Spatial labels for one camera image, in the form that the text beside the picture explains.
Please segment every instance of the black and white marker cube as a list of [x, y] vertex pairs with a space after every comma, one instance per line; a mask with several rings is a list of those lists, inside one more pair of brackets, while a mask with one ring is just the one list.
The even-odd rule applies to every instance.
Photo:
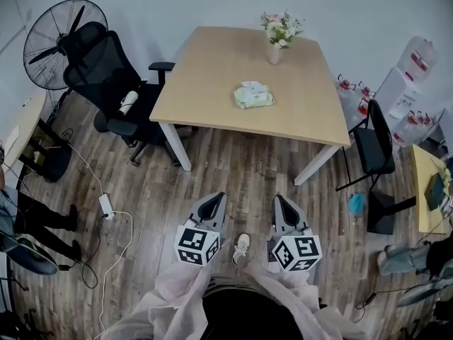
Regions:
[[174, 247], [179, 261], [206, 266], [220, 249], [220, 233], [180, 225]]
[[284, 272], [309, 271], [323, 257], [317, 235], [283, 236], [272, 252]]

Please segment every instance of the flower bouquet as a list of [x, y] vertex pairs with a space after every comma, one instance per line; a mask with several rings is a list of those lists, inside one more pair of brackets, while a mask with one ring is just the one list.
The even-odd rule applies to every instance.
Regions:
[[302, 25], [298, 19], [289, 16], [287, 11], [282, 15], [264, 13], [261, 16], [261, 25], [272, 46], [270, 63], [277, 64], [280, 60], [280, 50], [289, 48], [288, 43], [291, 43], [292, 37], [302, 32], [300, 30]]

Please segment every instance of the flower vase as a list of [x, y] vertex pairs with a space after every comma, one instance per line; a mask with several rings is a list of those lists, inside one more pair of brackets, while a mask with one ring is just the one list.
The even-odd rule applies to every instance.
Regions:
[[278, 64], [280, 59], [282, 58], [282, 50], [279, 47], [275, 47], [274, 45], [271, 45], [269, 48], [269, 63], [271, 64]]

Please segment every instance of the fan blade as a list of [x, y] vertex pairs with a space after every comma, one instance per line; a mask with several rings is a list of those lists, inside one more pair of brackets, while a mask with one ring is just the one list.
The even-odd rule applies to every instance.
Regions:
[[55, 54], [58, 51], [59, 51], [58, 47], [53, 47], [53, 48], [47, 49], [44, 52], [38, 54], [36, 57], [34, 57], [31, 61], [28, 62], [28, 64], [33, 64], [33, 63], [37, 62], [38, 60], [41, 60], [42, 58], [46, 58], [49, 55]]
[[81, 7], [79, 12], [77, 13], [76, 18], [74, 19], [74, 22], [72, 23], [71, 30], [69, 31], [69, 34], [72, 34], [74, 31], [76, 31], [78, 24], [80, 23], [80, 19], [82, 17], [82, 14], [84, 13], [85, 10], [85, 5]]

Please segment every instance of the wooden floor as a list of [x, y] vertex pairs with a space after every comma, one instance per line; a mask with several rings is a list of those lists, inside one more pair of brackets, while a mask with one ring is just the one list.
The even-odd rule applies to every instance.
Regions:
[[[321, 145], [263, 135], [200, 129], [185, 142], [193, 170], [185, 172], [171, 165], [162, 148], [147, 147], [142, 164], [129, 162], [132, 149], [112, 133], [97, 133], [92, 126], [96, 109], [86, 100], [69, 97], [60, 109], [53, 128], [61, 133], [74, 130], [71, 143], [90, 163], [110, 195], [116, 210], [134, 217], [134, 240], [125, 258], [107, 277], [105, 293], [106, 326], [129, 313], [143, 294], [153, 286], [153, 278], [175, 260], [173, 239], [190, 206], [199, 198], [216, 191], [228, 195], [227, 232], [236, 238], [241, 232], [251, 235], [251, 258], [266, 265], [266, 241], [271, 235], [271, 200], [276, 193], [295, 201], [305, 211], [314, 234], [320, 236], [323, 260], [318, 264], [314, 282], [325, 303], [336, 306], [346, 317], [358, 319], [362, 310], [354, 306], [373, 291], [407, 288], [425, 281], [415, 274], [381, 278], [377, 272], [377, 251], [387, 244], [414, 245], [422, 235], [415, 223], [414, 208], [396, 215], [393, 236], [368, 234], [367, 207], [364, 215], [348, 213], [348, 198], [353, 193], [367, 194], [363, 181], [340, 194], [335, 187], [345, 183], [343, 156], [337, 153], [317, 174], [300, 187], [295, 176], [320, 150]], [[352, 176], [360, 176], [357, 150], [347, 151]], [[396, 173], [379, 180], [378, 188], [393, 194], [396, 201], [414, 194], [408, 150], [395, 155]], [[81, 242], [85, 257], [96, 248], [97, 226], [101, 216], [100, 188], [85, 164], [74, 153], [66, 174], [58, 183], [46, 183], [31, 175], [26, 178], [32, 195], [53, 210], [66, 214], [75, 203], [80, 209], [79, 232], [57, 230], [70, 243]], [[102, 281], [105, 271], [119, 258], [130, 240], [130, 219], [117, 215], [101, 223], [101, 245], [91, 265]], [[431, 235], [429, 239], [441, 239]], [[233, 241], [216, 256], [215, 270], [234, 273], [231, 265]], [[50, 252], [59, 264], [70, 264]], [[19, 281], [30, 288], [21, 292], [13, 286], [19, 313], [36, 308], [38, 324], [52, 330], [56, 339], [92, 339], [100, 331], [101, 284], [89, 290], [81, 279], [80, 265], [70, 272], [46, 278], [12, 266]], [[87, 270], [86, 280], [93, 282]], [[434, 299], [398, 310], [401, 293], [379, 294], [359, 325], [371, 339], [395, 339], [401, 327], [411, 325], [431, 311]]]

